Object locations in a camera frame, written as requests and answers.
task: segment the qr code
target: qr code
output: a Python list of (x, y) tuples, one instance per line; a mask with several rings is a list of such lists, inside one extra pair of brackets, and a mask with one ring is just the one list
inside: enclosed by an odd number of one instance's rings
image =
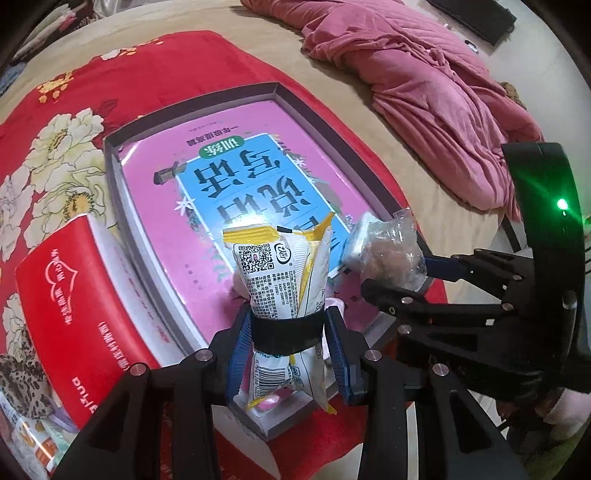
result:
[(275, 268), (270, 244), (238, 245), (238, 255), (242, 270), (247, 275)]

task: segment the snack bag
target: snack bag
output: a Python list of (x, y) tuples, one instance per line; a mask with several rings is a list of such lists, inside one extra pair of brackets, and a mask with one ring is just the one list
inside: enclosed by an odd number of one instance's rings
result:
[[(268, 224), (223, 231), (254, 315), (280, 322), (324, 309), (333, 216), (331, 212), (305, 231)], [(285, 387), (302, 390), (324, 411), (335, 412), (326, 397), (322, 342), (289, 356), (277, 357), (254, 349), (248, 406), (254, 407)]]

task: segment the red box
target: red box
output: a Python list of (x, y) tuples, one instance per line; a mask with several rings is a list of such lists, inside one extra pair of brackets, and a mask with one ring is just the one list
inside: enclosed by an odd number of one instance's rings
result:
[(130, 365), (184, 358), (121, 246), (93, 216), (53, 233), (16, 276), (41, 364), (79, 427)]

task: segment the pink fabric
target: pink fabric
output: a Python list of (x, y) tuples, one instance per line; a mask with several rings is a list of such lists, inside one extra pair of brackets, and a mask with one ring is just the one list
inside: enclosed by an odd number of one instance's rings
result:
[(458, 197), (520, 218), (501, 144), (542, 134), (459, 37), (394, 0), (242, 3), (301, 29), (310, 57), (370, 84), (374, 108)]

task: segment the plastic bag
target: plastic bag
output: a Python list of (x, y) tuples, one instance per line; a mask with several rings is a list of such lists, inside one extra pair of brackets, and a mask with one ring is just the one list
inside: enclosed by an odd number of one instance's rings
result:
[[(232, 250), (254, 315), (281, 321), (324, 308), (333, 215), (306, 231), (271, 225), (224, 230), (224, 243)], [(280, 388), (290, 388), (304, 391), (333, 412), (324, 386), (322, 342), (289, 356), (253, 350), (249, 407)]]
[(362, 254), (365, 245), (368, 243), (368, 228), (369, 224), (373, 222), (383, 223), (373, 213), (365, 212), (359, 221), (355, 224), (349, 237), (341, 261), (354, 272), (361, 272), (363, 270)]
[(386, 287), (418, 290), (427, 277), (417, 243), (417, 224), (409, 208), (387, 222), (370, 222), (361, 255), (361, 280), (373, 278)]

